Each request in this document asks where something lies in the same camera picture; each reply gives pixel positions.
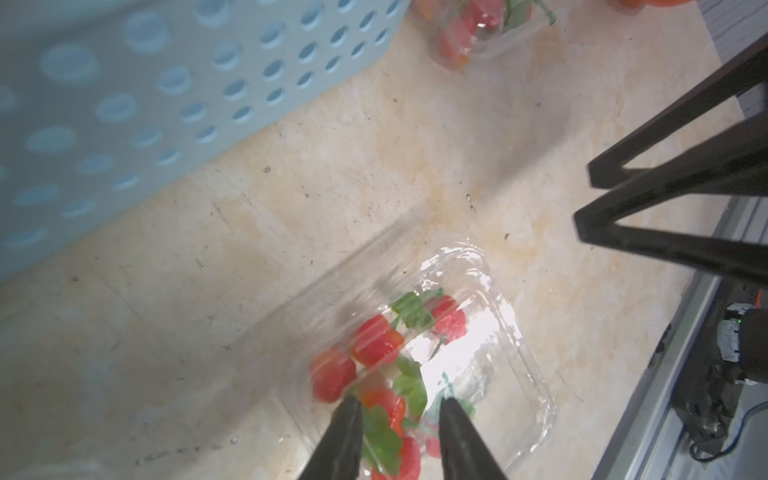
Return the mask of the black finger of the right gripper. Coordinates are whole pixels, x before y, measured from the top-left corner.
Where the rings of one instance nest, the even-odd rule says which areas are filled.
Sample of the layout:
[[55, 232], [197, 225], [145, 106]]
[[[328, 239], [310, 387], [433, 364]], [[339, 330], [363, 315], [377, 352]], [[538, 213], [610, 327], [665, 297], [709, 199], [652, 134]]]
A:
[[624, 166], [727, 99], [766, 80], [767, 37], [763, 35], [662, 112], [589, 162], [591, 186], [609, 190], [641, 174], [641, 169]]
[[767, 114], [750, 117], [614, 188], [574, 214], [581, 241], [765, 285], [767, 247], [619, 225], [689, 195], [767, 196]]

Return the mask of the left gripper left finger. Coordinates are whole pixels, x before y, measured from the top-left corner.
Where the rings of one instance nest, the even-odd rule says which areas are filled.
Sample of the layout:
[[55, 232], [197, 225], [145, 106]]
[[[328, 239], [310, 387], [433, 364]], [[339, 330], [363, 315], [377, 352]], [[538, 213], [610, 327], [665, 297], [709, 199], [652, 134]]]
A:
[[355, 480], [363, 444], [362, 403], [347, 397], [335, 410], [317, 448], [298, 480]]

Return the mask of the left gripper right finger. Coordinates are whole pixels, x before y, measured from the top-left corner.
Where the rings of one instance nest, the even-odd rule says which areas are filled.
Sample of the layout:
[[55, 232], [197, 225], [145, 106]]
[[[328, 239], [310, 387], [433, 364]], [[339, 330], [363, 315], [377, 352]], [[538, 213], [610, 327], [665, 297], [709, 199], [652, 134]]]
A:
[[506, 480], [456, 398], [441, 400], [439, 441], [444, 480]]

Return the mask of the strawberries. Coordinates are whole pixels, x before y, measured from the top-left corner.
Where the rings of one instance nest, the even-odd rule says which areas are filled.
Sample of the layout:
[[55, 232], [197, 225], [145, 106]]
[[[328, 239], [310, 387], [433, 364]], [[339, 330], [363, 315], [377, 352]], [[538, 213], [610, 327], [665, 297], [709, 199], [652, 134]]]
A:
[[347, 396], [363, 406], [363, 466], [372, 479], [419, 479], [422, 458], [441, 456], [441, 402], [455, 396], [450, 376], [427, 366], [469, 324], [442, 288], [408, 291], [309, 363], [311, 397], [332, 405]]

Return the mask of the light blue plastic basket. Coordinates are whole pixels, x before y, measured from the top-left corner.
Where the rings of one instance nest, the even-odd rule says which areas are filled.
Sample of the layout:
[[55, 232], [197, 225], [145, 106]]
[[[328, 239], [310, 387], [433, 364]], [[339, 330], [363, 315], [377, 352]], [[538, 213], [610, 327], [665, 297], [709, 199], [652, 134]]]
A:
[[380, 59], [404, 1], [5, 1], [9, 278]]

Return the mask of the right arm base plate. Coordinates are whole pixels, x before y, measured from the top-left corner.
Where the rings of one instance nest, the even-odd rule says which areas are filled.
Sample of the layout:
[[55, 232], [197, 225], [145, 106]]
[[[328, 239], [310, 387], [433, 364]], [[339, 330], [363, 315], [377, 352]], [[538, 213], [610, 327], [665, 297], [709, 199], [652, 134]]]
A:
[[672, 408], [689, 434], [689, 455], [707, 464], [732, 453], [751, 407], [733, 434], [743, 388], [767, 383], [767, 289], [725, 280], [718, 287], [673, 390]]

